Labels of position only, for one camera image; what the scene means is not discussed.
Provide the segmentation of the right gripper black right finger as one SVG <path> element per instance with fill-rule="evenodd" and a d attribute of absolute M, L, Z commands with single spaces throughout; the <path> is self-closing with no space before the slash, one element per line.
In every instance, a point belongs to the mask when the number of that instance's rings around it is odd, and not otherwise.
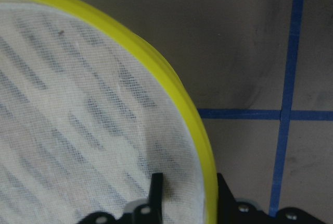
<path fill-rule="evenodd" d="M 240 222 L 239 204 L 235 200 L 221 173 L 217 173 L 218 203 L 217 222 L 219 224 L 237 224 Z"/>

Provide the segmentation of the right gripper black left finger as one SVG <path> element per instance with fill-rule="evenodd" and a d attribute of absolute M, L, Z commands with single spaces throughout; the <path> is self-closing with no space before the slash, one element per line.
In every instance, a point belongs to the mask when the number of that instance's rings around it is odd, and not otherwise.
<path fill-rule="evenodd" d="M 162 221 L 163 173 L 153 173 L 148 196 L 150 208 L 148 223 L 163 223 Z"/>

